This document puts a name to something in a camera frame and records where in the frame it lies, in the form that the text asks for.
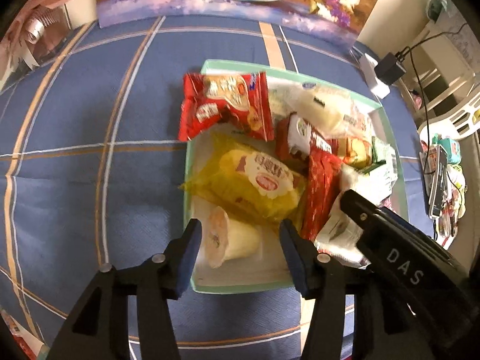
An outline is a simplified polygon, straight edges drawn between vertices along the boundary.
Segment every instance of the red snack package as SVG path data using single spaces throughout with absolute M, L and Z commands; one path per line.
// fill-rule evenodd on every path
M 314 241 L 327 223 L 333 202 L 340 194 L 342 160 L 323 150 L 312 150 L 308 171 L 307 209 L 300 236 Z
M 188 141 L 215 123 L 229 122 L 248 136 L 275 137 L 265 72 L 251 74 L 183 76 L 178 139 Z

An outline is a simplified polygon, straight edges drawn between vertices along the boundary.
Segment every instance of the chair backrest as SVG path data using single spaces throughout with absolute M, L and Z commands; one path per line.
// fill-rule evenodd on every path
M 480 128 L 480 85 L 463 99 L 460 104 L 444 115 L 429 120 L 430 140 L 435 134 L 461 140 Z M 420 139 L 427 141 L 427 123 L 418 129 Z

